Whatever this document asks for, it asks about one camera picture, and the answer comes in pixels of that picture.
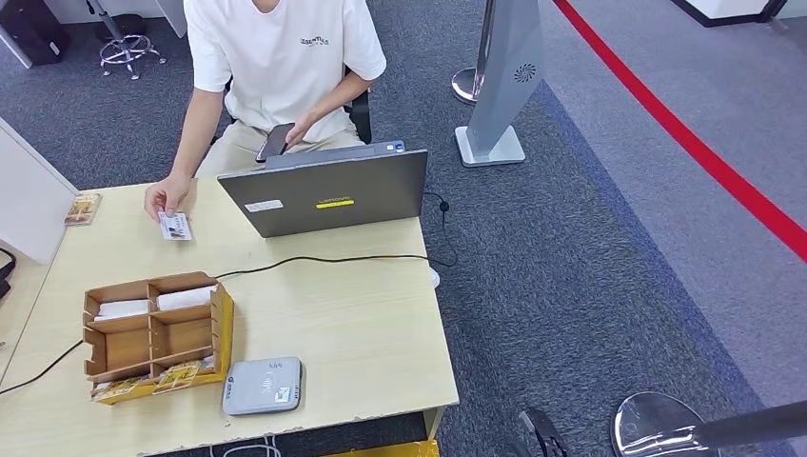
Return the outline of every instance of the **gray laptop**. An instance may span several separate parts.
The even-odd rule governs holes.
[[[374,143],[268,157],[265,169],[218,179],[267,238],[420,216],[427,156]]]

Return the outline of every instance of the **circular vent logo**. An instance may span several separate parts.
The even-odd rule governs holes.
[[[518,83],[527,83],[535,77],[538,69],[532,64],[523,64],[516,69],[513,77]]]

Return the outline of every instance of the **cardboard organizer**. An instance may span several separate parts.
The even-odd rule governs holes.
[[[157,309],[160,294],[214,285],[218,287],[207,303]],[[139,299],[148,299],[148,313],[94,320],[102,303]],[[232,297],[224,286],[201,271],[88,290],[84,341],[92,346],[92,355],[84,370],[92,382],[93,400],[112,405],[151,395],[172,367],[210,356],[212,364],[200,366],[184,387],[224,381],[230,365],[232,313]],[[107,383],[126,388],[110,392]],[[97,395],[104,389],[104,395]]]

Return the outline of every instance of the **shoe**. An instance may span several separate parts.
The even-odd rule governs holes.
[[[432,267],[429,267],[429,274],[431,275],[431,285],[437,288],[440,285],[440,275]]]

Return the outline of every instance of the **white t-shirt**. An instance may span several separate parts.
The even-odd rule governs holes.
[[[222,91],[229,113],[265,131],[295,122],[331,92],[348,66],[364,80],[386,59],[365,0],[280,0],[260,12],[251,0],[185,0],[193,85]],[[320,142],[346,129],[336,109],[305,136]]]

